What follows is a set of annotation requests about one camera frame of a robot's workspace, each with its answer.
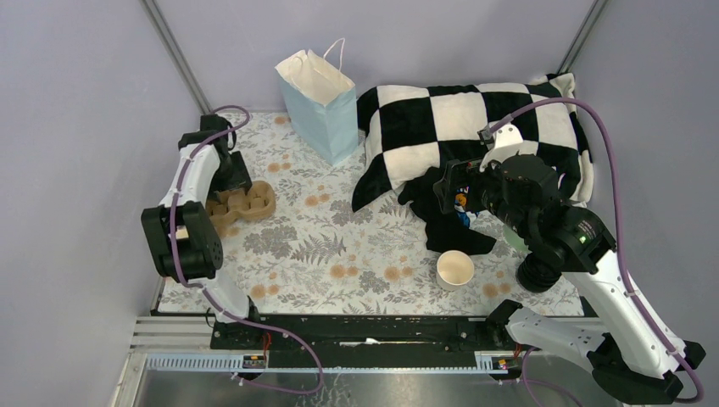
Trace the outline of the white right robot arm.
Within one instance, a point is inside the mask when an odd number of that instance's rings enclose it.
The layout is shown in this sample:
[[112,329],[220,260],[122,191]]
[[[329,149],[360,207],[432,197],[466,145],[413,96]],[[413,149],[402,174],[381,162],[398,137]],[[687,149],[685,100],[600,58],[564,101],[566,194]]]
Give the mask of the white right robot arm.
[[575,286],[604,326],[600,333],[588,332],[505,300],[488,316],[491,345],[507,349],[520,343],[548,351],[589,372],[624,404],[679,400],[678,372],[692,373],[705,357],[703,347],[675,336],[642,303],[620,267],[615,238],[596,214],[561,197],[553,168],[533,155],[487,166],[452,160],[433,189],[443,212],[466,189],[473,209],[489,211],[515,231],[532,256]]

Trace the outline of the single white paper cup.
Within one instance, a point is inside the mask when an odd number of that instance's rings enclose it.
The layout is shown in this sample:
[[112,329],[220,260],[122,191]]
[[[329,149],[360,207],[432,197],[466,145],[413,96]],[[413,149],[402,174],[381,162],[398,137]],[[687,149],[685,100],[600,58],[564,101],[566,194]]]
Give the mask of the single white paper cup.
[[450,250],[438,257],[436,272],[437,284],[444,290],[454,291],[474,277],[475,266],[469,255]]

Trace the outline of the brown cardboard cup carrier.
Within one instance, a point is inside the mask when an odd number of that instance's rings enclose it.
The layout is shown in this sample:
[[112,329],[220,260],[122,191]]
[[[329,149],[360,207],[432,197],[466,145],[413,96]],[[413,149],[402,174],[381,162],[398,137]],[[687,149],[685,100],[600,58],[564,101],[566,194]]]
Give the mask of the brown cardboard cup carrier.
[[266,181],[255,181],[245,192],[238,188],[221,191],[209,198],[205,209],[220,238],[238,233],[235,224],[242,221],[259,221],[271,217],[276,211],[276,194]]

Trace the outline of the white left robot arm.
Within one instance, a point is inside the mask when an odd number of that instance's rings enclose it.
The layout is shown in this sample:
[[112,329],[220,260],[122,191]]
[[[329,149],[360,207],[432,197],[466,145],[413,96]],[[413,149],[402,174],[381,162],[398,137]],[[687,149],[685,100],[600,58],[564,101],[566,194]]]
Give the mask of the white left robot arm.
[[180,161],[160,203],[143,210],[142,228],[158,274],[201,293],[231,338],[253,348],[263,327],[250,297],[221,272],[223,248],[205,208],[215,192],[248,192],[253,185],[242,155],[232,152],[237,128],[217,113],[204,114],[199,129],[178,142]]

